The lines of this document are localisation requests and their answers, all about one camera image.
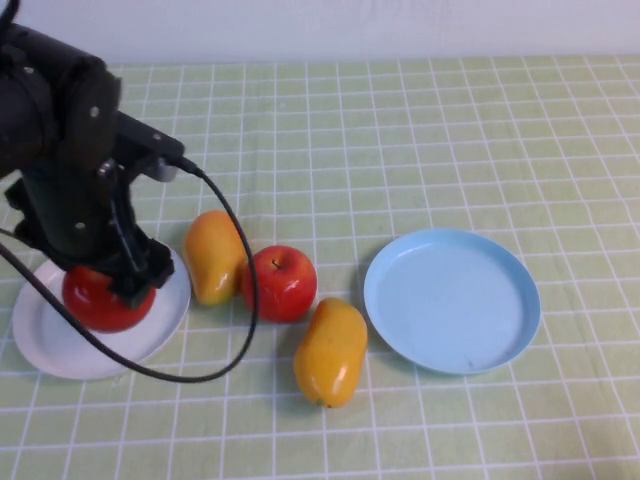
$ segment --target black robotic arm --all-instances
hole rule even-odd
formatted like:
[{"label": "black robotic arm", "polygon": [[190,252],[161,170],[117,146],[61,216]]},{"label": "black robotic arm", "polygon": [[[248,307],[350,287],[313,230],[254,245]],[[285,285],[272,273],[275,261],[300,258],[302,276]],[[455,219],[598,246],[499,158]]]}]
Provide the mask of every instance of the black robotic arm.
[{"label": "black robotic arm", "polygon": [[95,348],[136,372],[200,383],[225,375],[246,354],[257,326],[258,285],[249,243],[222,192],[184,155],[184,145],[122,112],[120,80],[98,57],[13,24],[19,0],[0,15],[0,179],[19,172],[5,192],[22,212],[14,235],[65,271],[85,266],[112,279],[130,308],[173,274],[171,251],[136,224],[130,185],[138,176],[170,182],[177,169],[214,191],[242,239],[255,292],[249,333],[225,368],[199,377],[157,372],[113,352],[0,243],[16,268]]}]

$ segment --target toy fruit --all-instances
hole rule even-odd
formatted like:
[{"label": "toy fruit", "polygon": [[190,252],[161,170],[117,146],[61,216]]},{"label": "toy fruit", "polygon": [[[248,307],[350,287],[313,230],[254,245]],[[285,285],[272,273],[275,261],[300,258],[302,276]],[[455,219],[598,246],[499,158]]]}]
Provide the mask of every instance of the toy fruit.
[{"label": "toy fruit", "polygon": [[187,231],[183,253],[200,304],[219,305],[238,293],[247,256],[226,212],[211,210],[199,215]]},{"label": "toy fruit", "polygon": [[349,402],[367,342],[367,324],[355,307],[338,298],[323,299],[293,359],[298,387],[307,400],[327,408]]},{"label": "toy fruit", "polygon": [[[292,323],[309,311],[316,297],[318,278],[311,260],[300,250],[274,245],[254,255],[258,274],[260,318]],[[253,309],[253,283],[248,264],[241,285],[247,307]]]},{"label": "toy fruit", "polygon": [[137,325],[149,312],[156,296],[152,289],[142,304],[131,309],[109,291],[111,279],[86,267],[75,267],[62,280],[62,301],[89,330],[116,333]]}]

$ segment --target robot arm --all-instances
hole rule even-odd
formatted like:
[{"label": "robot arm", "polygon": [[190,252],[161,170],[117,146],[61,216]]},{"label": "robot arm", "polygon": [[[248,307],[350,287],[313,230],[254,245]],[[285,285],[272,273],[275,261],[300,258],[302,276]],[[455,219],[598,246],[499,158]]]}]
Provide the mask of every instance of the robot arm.
[{"label": "robot arm", "polygon": [[6,191],[24,216],[15,235],[63,270],[108,275],[135,308],[173,263],[136,225],[130,184],[171,181],[184,146],[118,111],[120,81],[101,59],[18,25],[0,48],[0,178],[21,174]]}]

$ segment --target black cable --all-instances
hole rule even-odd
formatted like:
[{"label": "black cable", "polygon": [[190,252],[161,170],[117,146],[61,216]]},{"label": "black cable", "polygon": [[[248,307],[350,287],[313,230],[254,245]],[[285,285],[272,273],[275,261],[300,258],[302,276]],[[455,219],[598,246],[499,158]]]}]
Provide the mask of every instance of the black cable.
[{"label": "black cable", "polygon": [[0,234],[5,235],[7,237],[11,237],[14,240],[19,240],[18,237],[16,237],[12,232],[4,228],[0,228]]},{"label": "black cable", "polygon": [[0,15],[0,44],[20,9],[20,0],[9,0]]},{"label": "black cable", "polygon": [[[69,322],[69,324],[80,334],[82,335],[91,345],[93,345],[97,350],[101,353],[109,357],[111,360],[119,363],[120,365],[129,368],[135,372],[138,372],[142,375],[146,375],[148,377],[156,378],[158,380],[165,380],[173,383],[203,383],[208,382],[210,380],[215,380],[226,375],[229,371],[231,371],[236,365],[240,363],[242,358],[249,350],[249,346],[253,340],[253,336],[255,334],[256,328],[258,326],[258,275],[256,272],[256,266],[253,260],[253,254],[251,253],[251,247],[249,246],[249,241],[247,240],[242,227],[240,226],[240,222],[236,218],[231,206],[224,198],[224,195],[218,189],[218,187],[211,181],[211,179],[193,162],[187,160],[186,158],[181,158],[180,161],[175,162],[175,166],[179,169],[189,173],[191,175],[195,175],[196,177],[202,179],[208,186],[213,190],[213,192],[222,203],[224,209],[227,211],[229,217],[231,217],[231,221],[233,222],[238,234],[240,235],[240,239],[242,240],[242,244],[244,246],[245,252],[248,257],[249,262],[249,270],[251,272],[251,279],[253,283],[253,311],[251,313],[251,323],[249,325],[249,332],[247,334],[247,338],[244,342],[244,345],[235,356],[235,358],[223,369],[211,373],[209,375],[201,375],[198,377],[183,377],[179,375],[171,375],[169,373],[158,372],[156,370],[152,370],[147,367],[143,367],[121,355],[111,350],[109,347],[104,345],[100,340],[98,340],[92,333],[90,333],[86,328],[82,326],[82,324],[67,310],[67,308],[56,298],[56,296],[49,291],[49,289],[34,275],[34,273],[29,270],[29,268],[22,263],[18,258],[9,251],[9,249],[4,246],[0,242],[0,256],[2,256],[7,262],[11,264],[13,268],[15,268],[20,275],[22,275],[27,282],[29,282],[33,288],[35,288],[40,295],[44,297],[44,299],[51,304],[51,306],[60,314],[62,317]],[[13,236],[11,232],[8,232],[4,229],[0,229],[0,233],[9,234]]]}]

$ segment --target white wall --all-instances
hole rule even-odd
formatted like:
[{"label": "white wall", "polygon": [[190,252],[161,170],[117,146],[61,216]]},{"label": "white wall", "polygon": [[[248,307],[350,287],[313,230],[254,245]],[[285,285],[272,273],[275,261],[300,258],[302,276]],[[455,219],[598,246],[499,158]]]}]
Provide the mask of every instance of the white wall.
[{"label": "white wall", "polygon": [[23,0],[110,62],[640,52],[640,0]]}]

